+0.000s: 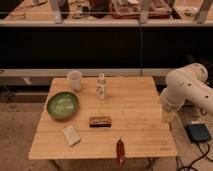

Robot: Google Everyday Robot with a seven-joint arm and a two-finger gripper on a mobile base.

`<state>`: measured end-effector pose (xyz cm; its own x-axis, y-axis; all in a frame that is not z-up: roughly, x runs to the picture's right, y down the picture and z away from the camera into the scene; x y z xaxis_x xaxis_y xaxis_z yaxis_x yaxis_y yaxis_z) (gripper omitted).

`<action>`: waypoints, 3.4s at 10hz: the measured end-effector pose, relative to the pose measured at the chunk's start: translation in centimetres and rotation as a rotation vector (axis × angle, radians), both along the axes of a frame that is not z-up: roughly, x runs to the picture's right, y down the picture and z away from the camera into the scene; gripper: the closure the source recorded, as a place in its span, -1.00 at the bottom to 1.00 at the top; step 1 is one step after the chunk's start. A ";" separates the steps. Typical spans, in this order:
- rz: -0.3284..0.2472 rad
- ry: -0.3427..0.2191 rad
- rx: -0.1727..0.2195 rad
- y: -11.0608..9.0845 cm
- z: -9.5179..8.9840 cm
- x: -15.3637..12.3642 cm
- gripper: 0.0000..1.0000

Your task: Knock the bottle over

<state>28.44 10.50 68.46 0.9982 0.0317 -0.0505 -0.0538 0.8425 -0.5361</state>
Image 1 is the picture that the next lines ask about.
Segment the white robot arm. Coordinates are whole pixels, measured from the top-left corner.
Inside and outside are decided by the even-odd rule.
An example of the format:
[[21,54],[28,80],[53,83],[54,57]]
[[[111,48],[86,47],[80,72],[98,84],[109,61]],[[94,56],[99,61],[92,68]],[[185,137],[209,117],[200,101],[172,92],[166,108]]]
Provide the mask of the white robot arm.
[[163,121],[171,122],[186,100],[213,116],[213,88],[205,84],[207,79],[208,71],[200,63],[171,70],[159,96]]

